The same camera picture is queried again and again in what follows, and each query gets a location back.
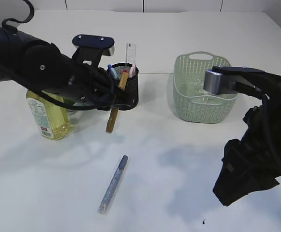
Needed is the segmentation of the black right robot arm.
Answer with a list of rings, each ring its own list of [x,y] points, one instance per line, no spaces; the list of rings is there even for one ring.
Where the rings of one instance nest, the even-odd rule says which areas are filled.
[[[281,76],[265,72],[240,76],[252,86],[236,81],[233,88],[262,104],[245,114],[248,128],[243,137],[228,141],[224,147],[222,168],[213,187],[224,206],[278,186],[281,176]]]

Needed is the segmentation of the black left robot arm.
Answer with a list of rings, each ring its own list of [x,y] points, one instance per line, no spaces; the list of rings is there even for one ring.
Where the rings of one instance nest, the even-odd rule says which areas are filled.
[[[59,107],[86,111],[131,110],[138,104],[138,77],[125,89],[110,71],[99,67],[102,56],[114,51],[114,39],[76,35],[72,57],[53,43],[16,29],[0,27],[0,82],[15,81]]]

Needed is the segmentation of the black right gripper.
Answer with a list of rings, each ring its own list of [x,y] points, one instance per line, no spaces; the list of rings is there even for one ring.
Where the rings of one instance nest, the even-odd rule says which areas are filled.
[[[281,100],[266,99],[250,108],[243,121],[241,139],[224,147],[222,169],[213,193],[223,206],[230,206],[249,193],[269,190],[281,176]]]

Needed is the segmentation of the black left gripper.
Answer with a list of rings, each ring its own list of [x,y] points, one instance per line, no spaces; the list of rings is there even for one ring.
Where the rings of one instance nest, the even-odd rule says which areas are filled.
[[[111,77],[103,68],[70,62],[65,65],[65,108],[68,110],[107,110],[136,107],[136,91],[115,88]]]

